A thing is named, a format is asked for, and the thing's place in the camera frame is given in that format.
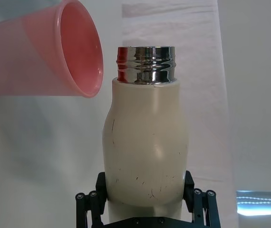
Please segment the white fabric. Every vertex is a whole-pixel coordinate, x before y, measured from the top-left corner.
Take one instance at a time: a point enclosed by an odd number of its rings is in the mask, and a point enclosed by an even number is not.
[[[0,0],[0,21],[56,2]],[[81,2],[101,38],[102,89],[93,99],[0,97],[0,227],[74,227],[74,195],[92,190],[104,170],[101,135],[122,40],[121,3]],[[218,193],[222,227],[237,227],[215,0],[124,0],[123,17],[124,45],[176,46],[176,76],[190,123],[188,170],[198,188]]]
[[[196,187],[217,192],[222,227],[238,227],[216,0],[124,0],[123,44],[176,46],[190,132],[187,169]]]

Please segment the screw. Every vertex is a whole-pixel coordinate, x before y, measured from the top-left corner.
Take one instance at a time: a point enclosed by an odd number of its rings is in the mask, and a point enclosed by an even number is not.
[[[212,192],[212,191],[209,191],[207,194],[210,195],[210,196],[214,196],[215,195],[215,193]]]
[[[197,194],[197,195],[200,195],[200,194],[201,194],[200,190],[198,190],[198,189],[196,189],[194,192],[195,192],[195,194]]]
[[[139,223],[140,223],[140,221],[139,221],[137,218],[135,218],[135,219],[133,220],[133,223],[135,223],[135,224],[139,224]]]
[[[164,218],[158,218],[158,223],[163,224],[164,221],[165,221]]]
[[[96,191],[93,191],[92,193],[90,193],[90,196],[91,196],[91,197],[97,196],[97,192],[96,192]]]
[[[77,195],[77,199],[81,199],[83,197],[84,197],[84,195],[82,195],[82,194]]]

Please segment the pink plastic cup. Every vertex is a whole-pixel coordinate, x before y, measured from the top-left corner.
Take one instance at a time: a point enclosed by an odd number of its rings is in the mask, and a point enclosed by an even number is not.
[[[79,1],[0,23],[0,95],[93,97],[102,80],[98,33]]]

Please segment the bottle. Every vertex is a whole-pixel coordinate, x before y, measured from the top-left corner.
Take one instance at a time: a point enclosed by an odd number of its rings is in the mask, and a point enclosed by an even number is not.
[[[179,219],[188,132],[174,47],[119,47],[103,130],[109,221]]]

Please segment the metal bracket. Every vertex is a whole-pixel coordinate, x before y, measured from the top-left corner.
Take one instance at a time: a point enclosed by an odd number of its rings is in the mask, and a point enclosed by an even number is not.
[[[183,199],[192,213],[192,222],[179,221],[165,217],[136,217],[104,225],[101,215],[107,200],[105,173],[99,173],[96,190],[88,195],[79,193],[77,202],[77,228],[88,228],[87,212],[91,211],[92,228],[221,228],[216,193],[212,190],[202,192],[194,189],[194,181],[189,171],[185,174]]]

